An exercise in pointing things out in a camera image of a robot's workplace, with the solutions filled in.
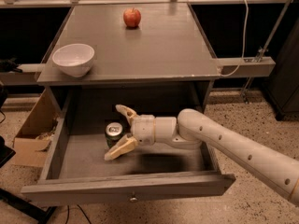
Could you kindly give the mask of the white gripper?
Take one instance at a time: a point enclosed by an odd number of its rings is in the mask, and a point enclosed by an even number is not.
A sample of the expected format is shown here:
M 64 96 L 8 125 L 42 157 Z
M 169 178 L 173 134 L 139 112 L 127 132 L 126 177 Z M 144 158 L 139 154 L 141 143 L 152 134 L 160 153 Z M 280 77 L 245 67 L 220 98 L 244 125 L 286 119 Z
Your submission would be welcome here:
M 116 110 L 127 119 L 131 125 L 133 136 L 124 135 L 104 156 L 106 161 L 112 161 L 119 156 L 133 151 L 138 144 L 140 146 L 151 146 L 154 144 L 155 117 L 152 115 L 141 115 L 125 105 L 115 105 Z

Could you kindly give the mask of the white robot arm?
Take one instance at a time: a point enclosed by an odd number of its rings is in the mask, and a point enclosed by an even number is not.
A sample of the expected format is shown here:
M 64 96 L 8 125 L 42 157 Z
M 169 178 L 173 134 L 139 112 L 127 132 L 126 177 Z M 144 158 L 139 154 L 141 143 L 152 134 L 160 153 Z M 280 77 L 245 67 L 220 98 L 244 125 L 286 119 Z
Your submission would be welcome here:
M 281 197 L 299 205 L 299 161 L 233 132 L 194 109 L 183 109 L 177 117 L 139 115 L 125 105 L 117 105 L 116 110 L 127 119 L 131 133 L 105 154 L 107 161 L 138 146 L 164 143 L 179 149 L 195 149 L 205 142 Z

